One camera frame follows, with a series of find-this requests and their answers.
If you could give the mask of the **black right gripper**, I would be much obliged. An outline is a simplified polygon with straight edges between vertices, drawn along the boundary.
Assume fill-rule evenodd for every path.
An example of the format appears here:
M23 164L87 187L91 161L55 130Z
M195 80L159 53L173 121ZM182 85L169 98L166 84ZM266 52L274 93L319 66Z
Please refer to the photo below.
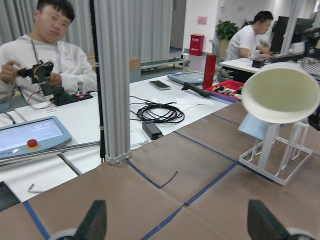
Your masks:
M320 27L309 28L304 32L305 40L300 42L303 44L304 51L292 54L285 54L274 57L270 60L271 63L298 61L304 58L320 59L320 50L316 48L317 42L320 39ZM320 130L320 106L308 117L308 123L317 131Z

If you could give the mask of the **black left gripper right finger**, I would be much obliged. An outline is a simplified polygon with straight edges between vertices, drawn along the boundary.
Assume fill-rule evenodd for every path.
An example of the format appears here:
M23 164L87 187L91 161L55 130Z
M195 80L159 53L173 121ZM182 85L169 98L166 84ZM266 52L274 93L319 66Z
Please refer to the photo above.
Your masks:
M247 232L251 240L314 240L306 230L285 228L261 200L250 199Z

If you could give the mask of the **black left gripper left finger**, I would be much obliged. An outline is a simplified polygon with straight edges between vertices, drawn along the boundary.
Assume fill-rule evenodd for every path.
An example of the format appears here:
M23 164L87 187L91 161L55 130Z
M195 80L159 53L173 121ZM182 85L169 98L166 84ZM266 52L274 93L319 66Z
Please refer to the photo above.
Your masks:
M104 240L107 235L107 204L95 200L78 228L56 232L52 240Z

